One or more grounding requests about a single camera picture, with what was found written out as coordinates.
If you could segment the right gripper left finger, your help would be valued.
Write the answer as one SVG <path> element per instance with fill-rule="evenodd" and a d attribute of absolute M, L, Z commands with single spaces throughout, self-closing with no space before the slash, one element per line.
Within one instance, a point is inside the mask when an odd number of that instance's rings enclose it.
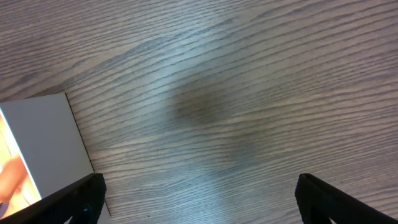
<path fill-rule="evenodd" d="M 1 224 L 97 224 L 106 194 L 104 177 L 92 173 L 1 220 Z"/>

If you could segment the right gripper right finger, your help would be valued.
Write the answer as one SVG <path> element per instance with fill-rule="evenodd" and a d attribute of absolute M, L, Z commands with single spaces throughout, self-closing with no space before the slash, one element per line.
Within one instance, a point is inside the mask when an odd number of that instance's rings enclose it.
<path fill-rule="evenodd" d="M 304 224 L 397 224 L 396 219 L 312 174 L 299 175 L 295 198 Z"/>

